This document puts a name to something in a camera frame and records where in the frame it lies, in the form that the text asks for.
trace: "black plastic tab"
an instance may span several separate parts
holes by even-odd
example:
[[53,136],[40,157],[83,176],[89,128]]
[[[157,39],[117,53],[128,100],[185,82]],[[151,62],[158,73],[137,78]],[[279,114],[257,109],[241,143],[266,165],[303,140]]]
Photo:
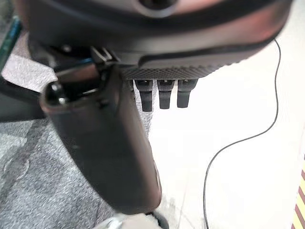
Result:
[[160,109],[169,109],[175,80],[158,80]]
[[144,112],[153,111],[153,81],[152,80],[136,80],[135,85],[140,91],[142,101],[142,110]]
[[187,108],[191,91],[196,87],[198,80],[178,80],[177,106]]

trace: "gray carpet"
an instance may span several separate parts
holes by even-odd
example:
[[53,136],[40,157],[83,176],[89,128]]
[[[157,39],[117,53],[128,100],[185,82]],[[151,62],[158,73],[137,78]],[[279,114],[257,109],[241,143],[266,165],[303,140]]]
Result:
[[[3,76],[41,91],[55,76],[28,60],[26,42],[23,32]],[[148,133],[152,113],[140,113]],[[0,124],[1,229],[90,229],[113,213],[86,182],[47,120]]]

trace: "white floor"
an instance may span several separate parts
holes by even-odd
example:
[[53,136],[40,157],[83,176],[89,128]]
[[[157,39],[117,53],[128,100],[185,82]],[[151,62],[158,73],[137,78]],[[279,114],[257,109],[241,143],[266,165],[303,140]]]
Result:
[[[223,151],[207,184],[211,229],[290,229],[305,153],[305,2],[296,0],[278,37],[279,118],[265,134]],[[155,108],[150,141],[160,171],[161,211],[173,227],[204,228],[205,170],[223,146],[264,131],[274,120],[275,43],[201,79],[188,109]]]

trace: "yellow and black striped tape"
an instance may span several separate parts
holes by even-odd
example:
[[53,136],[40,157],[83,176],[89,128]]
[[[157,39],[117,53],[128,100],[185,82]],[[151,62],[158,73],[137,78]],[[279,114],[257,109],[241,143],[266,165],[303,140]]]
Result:
[[296,205],[295,205],[295,214],[294,221],[291,226],[291,229],[305,229],[305,163],[302,170],[302,179],[299,187]]

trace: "black cable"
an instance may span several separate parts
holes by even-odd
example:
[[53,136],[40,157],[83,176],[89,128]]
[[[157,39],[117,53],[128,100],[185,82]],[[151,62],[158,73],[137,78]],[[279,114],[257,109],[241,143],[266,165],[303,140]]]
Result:
[[275,41],[275,43],[276,43],[276,45],[277,45],[277,47],[278,47],[278,51],[279,51],[279,59],[278,59],[278,64],[277,64],[277,68],[276,68],[276,72],[275,72],[275,77],[274,77],[274,88],[275,88],[275,97],[276,97],[276,114],[275,114],[275,119],[274,119],[273,123],[271,124],[271,126],[270,126],[268,129],[266,129],[265,131],[263,131],[263,132],[261,132],[261,133],[259,133],[259,134],[257,134],[257,135],[254,135],[254,136],[252,136],[252,137],[248,137],[248,138],[245,138],[245,139],[243,139],[243,140],[239,140],[239,141],[237,141],[237,142],[234,142],[234,143],[231,143],[231,144],[225,146],[224,148],[222,148],[221,150],[219,150],[219,151],[215,154],[215,156],[212,158],[212,160],[210,161],[209,166],[208,166],[208,168],[206,169],[205,178],[204,178],[204,185],[203,185],[203,213],[204,213],[204,221],[205,221],[206,229],[209,229],[209,224],[208,224],[208,220],[207,220],[207,216],[206,216],[205,188],[206,188],[206,181],[207,181],[207,178],[208,178],[209,170],[210,170],[210,167],[211,167],[213,161],[214,161],[214,160],[217,158],[217,156],[218,156],[222,151],[224,151],[226,148],[229,148],[229,147],[231,147],[231,146],[233,146],[233,145],[236,145],[236,144],[238,144],[238,143],[240,143],[240,142],[244,142],[244,141],[247,141],[247,140],[256,138],[256,137],[258,137],[258,136],[261,136],[261,135],[267,133],[267,132],[275,125],[275,123],[276,123],[276,121],[277,121],[279,105],[278,105],[278,95],[277,95],[276,79],[277,79],[278,69],[279,69],[280,63],[281,63],[282,52],[281,52],[281,47],[280,47],[280,45],[278,44],[277,40],[275,39],[274,41]]

